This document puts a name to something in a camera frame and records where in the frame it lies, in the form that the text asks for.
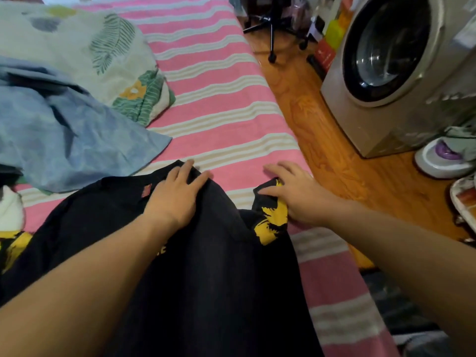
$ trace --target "bed sheet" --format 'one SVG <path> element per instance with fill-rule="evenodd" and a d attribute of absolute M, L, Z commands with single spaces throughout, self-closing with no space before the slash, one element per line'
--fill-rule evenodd
<path fill-rule="evenodd" d="M 228 0 L 120 0 L 80 8 L 110 10 L 135 23 L 177 97 L 149 126 L 173 139 L 139 175 L 193 157 L 238 208 L 251 208 L 253 188 L 269 180 L 263 164 L 286 159 L 309 170 Z M 27 231 L 71 194 L 46 196 L 30 186 L 19 192 Z M 324 228 L 289 225 L 289 234 L 325 355 L 397 356 L 345 242 Z"/>

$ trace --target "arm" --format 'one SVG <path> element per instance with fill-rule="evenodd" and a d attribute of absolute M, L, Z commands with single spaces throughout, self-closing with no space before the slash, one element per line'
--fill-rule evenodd
<path fill-rule="evenodd" d="M 291 162 L 266 165 L 292 218 L 332 229 L 391 276 L 461 347 L 476 347 L 476 250 L 336 197 Z"/>
<path fill-rule="evenodd" d="M 101 352 L 143 273 L 195 212 L 210 173 L 190 185 L 193 161 L 170 171 L 144 213 L 77 253 L 0 308 L 3 356 L 92 356 Z"/>

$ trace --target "washing machine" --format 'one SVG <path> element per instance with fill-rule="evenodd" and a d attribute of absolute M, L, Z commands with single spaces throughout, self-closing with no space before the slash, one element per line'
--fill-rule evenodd
<path fill-rule="evenodd" d="M 360 0 L 321 94 L 363 157 L 476 115 L 476 0 Z"/>

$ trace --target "blue towel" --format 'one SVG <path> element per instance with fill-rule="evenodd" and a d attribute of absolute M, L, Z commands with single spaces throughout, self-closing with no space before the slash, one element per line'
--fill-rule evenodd
<path fill-rule="evenodd" d="M 48 66 L 0 57 L 0 164 L 64 192 L 144 167 L 170 143 Z"/>

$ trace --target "forearm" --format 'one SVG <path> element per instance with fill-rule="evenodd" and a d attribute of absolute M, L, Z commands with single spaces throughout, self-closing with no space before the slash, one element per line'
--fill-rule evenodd
<path fill-rule="evenodd" d="M 450 336 L 472 341 L 476 250 L 357 203 L 348 203 L 329 226 L 394 278 Z"/>
<path fill-rule="evenodd" d="M 98 354 L 142 274 L 174 232 L 166 223 L 152 229 L 140 218 L 68 259 L 0 309 L 4 356 Z"/>

